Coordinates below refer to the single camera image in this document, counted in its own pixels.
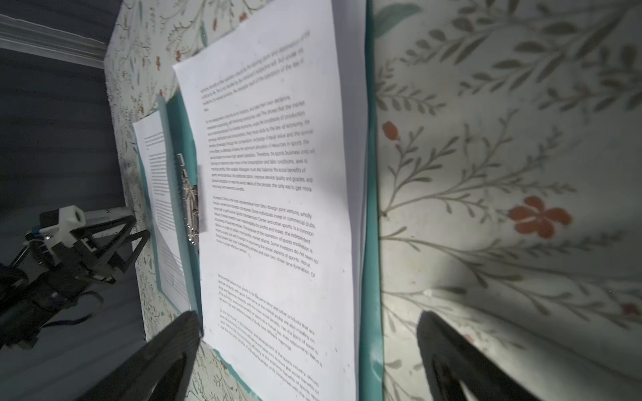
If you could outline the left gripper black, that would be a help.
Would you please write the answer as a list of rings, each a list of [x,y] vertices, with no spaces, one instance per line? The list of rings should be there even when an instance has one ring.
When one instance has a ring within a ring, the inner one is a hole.
[[[125,216],[70,232],[76,240],[74,247],[86,249],[97,259],[93,267],[97,280],[114,284],[134,269],[150,240],[147,230],[130,234],[135,224],[135,217]],[[28,255],[36,256],[38,252],[38,247],[25,245],[10,264],[1,265],[2,348],[31,349],[43,329],[79,325],[100,311],[97,307],[84,317],[55,321],[56,315],[77,306],[82,297],[100,301],[100,294],[90,291],[88,283],[67,277],[48,257],[40,260],[48,271],[31,282],[20,264]]]

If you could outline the printed paper sheet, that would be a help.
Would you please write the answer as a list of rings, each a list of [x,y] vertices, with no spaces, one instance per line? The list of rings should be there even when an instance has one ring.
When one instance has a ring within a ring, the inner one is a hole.
[[[274,1],[175,66],[204,340],[264,400],[358,397],[363,1]]]
[[[191,309],[191,303],[167,175],[167,146],[161,113],[155,111],[134,123],[134,130],[150,203],[160,291],[179,312],[185,312]]]

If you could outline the teal green file folder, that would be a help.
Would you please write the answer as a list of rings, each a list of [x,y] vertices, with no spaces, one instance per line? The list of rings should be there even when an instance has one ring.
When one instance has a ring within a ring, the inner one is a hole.
[[[376,190],[376,110],[374,101],[374,77],[372,64],[374,61],[374,24],[371,16],[371,4],[366,4],[365,22],[365,77],[368,101],[368,136],[366,142],[366,168],[364,184],[364,228],[362,232],[363,257],[360,271],[359,294],[359,360],[358,360],[358,397],[355,400],[380,400],[383,397],[383,333],[381,323],[381,285],[380,285],[380,257],[379,257],[379,222],[377,217],[377,190]],[[237,23],[226,34],[231,33],[240,23],[247,21],[255,14],[250,9],[237,10]],[[166,136],[167,146],[167,175],[170,183],[172,206],[176,219],[179,249],[182,258],[182,267],[185,272],[187,293],[191,309],[186,311],[196,312],[202,326],[202,345],[209,350],[209,354],[226,369],[227,376],[234,377],[236,386],[245,394],[261,399],[239,378],[235,370],[220,357],[204,340],[204,326],[202,315],[202,289],[200,277],[200,247],[195,247],[187,240],[187,227],[185,212],[182,202],[181,173],[177,154],[181,153],[187,165],[187,171],[192,185],[197,186],[197,151],[193,138],[191,125],[175,66],[198,54],[208,45],[214,43],[208,37],[207,30],[202,28],[199,33],[197,46],[185,52],[182,58],[171,66],[171,81],[167,92],[157,95],[149,115],[155,111],[160,112],[162,126]],[[150,203],[147,195],[145,173],[142,169],[140,152],[138,150],[141,183],[144,193],[144,204],[147,211],[146,222],[152,231],[152,266],[155,272],[156,290],[170,304],[171,302],[160,291],[160,280],[157,277],[158,267],[155,253],[154,230],[150,218]]]

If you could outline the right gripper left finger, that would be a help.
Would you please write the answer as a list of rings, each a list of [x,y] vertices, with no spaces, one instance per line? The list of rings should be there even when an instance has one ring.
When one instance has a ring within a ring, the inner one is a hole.
[[[183,400],[202,326],[196,312],[181,314],[80,400]]]

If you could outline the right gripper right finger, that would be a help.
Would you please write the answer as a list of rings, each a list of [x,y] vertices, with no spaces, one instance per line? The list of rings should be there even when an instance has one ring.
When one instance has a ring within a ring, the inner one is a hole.
[[[463,385],[478,400],[538,400],[436,313],[421,314],[416,336],[434,400],[465,400]]]

